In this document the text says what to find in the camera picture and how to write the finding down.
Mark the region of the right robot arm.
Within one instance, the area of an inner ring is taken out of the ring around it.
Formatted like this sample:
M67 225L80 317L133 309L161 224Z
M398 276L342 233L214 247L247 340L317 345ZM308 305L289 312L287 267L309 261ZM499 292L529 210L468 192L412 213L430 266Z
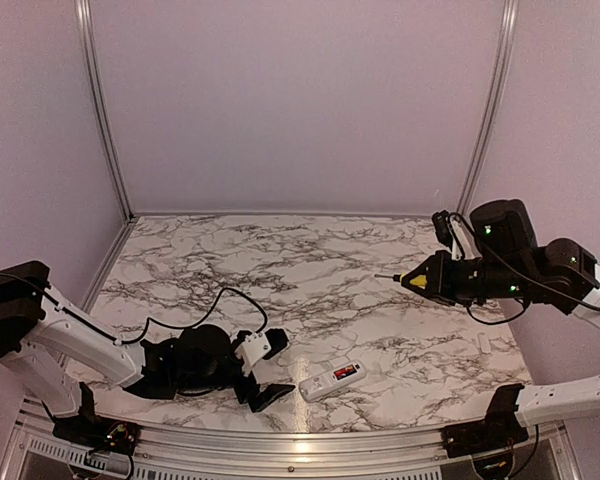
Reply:
M468 218L433 216L444 249L417 268L393 275L406 290L444 306L470 309L488 300L514 300L527 309L549 305L600 331L600 263L577 242L538 244L524 203L495 200ZM495 448L515 425L600 415L600 374L551 385L505 385L494 393L475 438Z

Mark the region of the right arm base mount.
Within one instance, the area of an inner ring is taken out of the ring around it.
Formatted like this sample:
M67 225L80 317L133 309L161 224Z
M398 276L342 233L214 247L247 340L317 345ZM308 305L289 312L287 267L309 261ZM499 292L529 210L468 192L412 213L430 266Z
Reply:
M517 466L515 446L529 439L528 430L515 416L516 401L524 388L521 383L500 386L482 419L443 427L441 438L447 457L470 456L480 479L514 479L522 473L535 456L540 440L536 425L531 453Z

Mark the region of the white remote control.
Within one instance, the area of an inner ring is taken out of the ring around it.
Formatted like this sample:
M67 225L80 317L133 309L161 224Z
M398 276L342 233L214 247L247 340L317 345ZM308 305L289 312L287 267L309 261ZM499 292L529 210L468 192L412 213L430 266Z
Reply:
M333 371L349 364L354 364L358 372L342 380L336 380ZM360 361L352 361L338 367L325 370L324 372L307 378L299 383L299 392L302 398L309 403L315 402L325 396L331 395L351 384L366 377L367 370Z

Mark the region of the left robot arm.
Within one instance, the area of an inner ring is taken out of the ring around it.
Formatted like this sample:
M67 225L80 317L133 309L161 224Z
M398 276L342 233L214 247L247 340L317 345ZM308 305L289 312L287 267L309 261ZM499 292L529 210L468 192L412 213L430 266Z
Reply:
M229 389L254 413L290 394L292 384L261 386L253 372L289 343L285 331L262 324L236 337L206 319L176 327L158 343L146 330L122 339L106 331L48 280L49 269L29 261L0 270L0 363L18 375L50 413L86 445L105 438L106 423L89 408L89 389L66 377L50 356L58 352L101 373L127 393L148 400L197 397Z

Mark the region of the yellow handled screwdriver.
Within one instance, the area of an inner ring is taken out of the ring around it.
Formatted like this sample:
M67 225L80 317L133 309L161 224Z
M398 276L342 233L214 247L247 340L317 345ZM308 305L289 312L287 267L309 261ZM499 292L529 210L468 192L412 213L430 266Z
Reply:
M393 282L399 283L403 288L406 289L422 289L427 288L427 276L424 274L415 273L398 273L392 275L378 274L374 275L377 279L389 279Z

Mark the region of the white battery cover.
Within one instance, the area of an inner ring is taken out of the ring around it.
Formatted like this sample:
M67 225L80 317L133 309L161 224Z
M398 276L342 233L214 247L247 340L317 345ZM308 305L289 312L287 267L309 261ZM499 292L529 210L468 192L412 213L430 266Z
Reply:
M488 336L485 333L480 333L478 335L478 342L479 342L480 350L483 354L491 353L491 344L490 344Z

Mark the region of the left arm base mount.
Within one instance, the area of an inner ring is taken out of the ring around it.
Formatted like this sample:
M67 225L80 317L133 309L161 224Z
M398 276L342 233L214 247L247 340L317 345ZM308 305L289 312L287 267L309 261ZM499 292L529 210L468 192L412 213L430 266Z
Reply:
M95 453L117 453L128 459L126 479L135 474L134 453L140 426L134 422L103 417L95 412L94 395L84 383L79 383L80 405L75 415L54 416L43 405L54 424L53 435L71 443L88 447L88 456Z

